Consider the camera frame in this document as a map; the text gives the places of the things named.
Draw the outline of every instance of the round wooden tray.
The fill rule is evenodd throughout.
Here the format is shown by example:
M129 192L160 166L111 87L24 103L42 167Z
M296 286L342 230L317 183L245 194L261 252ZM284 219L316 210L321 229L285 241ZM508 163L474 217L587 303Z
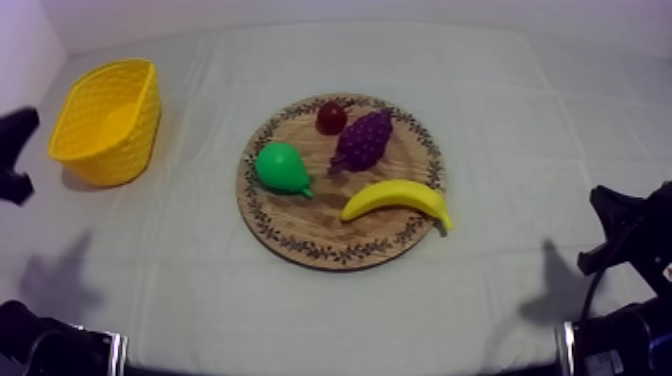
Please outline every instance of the round wooden tray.
M385 156L371 169L327 174L338 136L321 135L315 119L320 106L330 100L347 107L348 125L371 111L392 111L394 130ZM312 180L313 199L277 195L260 187L254 158L266 144L277 141L299 150ZM380 209L349 223L340 221L341 209L350 197L387 179L415 180L443 191L443 162L432 137L411 114L387 101L328 94L286 107L257 130L238 167L236 194L245 223L280 257L316 269L357 270L401 255L434 225L433 219L402 207Z

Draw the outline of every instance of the grape bunch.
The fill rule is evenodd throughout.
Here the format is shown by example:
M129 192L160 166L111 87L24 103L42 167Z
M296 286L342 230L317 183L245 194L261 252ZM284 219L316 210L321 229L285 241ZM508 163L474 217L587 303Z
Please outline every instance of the grape bunch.
M392 114L388 110L371 112L355 120L338 139L336 155L329 161L329 174L372 167L385 154L391 133Z

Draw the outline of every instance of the plastic basket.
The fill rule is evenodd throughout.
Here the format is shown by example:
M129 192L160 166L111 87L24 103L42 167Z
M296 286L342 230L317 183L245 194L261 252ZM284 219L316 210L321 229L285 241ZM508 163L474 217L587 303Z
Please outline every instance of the plastic basket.
M113 61L70 89L49 141L49 156L98 186L126 183L147 164L161 112L156 67Z

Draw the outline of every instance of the yellow banana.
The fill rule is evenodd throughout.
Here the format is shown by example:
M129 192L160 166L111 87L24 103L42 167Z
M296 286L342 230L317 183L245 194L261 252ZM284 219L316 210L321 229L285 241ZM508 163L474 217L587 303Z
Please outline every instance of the yellow banana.
M438 218L446 230L453 227L443 197L428 186L410 180L385 180L357 192L343 208L342 221L351 221L383 206L410 206Z

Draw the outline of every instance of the white tablecloth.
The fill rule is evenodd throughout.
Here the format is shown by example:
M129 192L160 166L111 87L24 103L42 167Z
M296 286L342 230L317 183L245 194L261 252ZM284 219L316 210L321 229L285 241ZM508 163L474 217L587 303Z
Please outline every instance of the white tablecloth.
M97 64L158 67L148 170L90 190L47 157L69 85ZM388 99L444 154L455 229L403 257L330 274L245 227L235 171L275 111L328 92ZM0 203L0 299L126 334L147 366L230 375L446 375L550 359L602 241L589 189L647 195L672 175L672 70L604 46L441 25L210 32L73 58L22 154L36 194ZM552 244L544 247L544 241ZM598 312L651 296L611 270Z

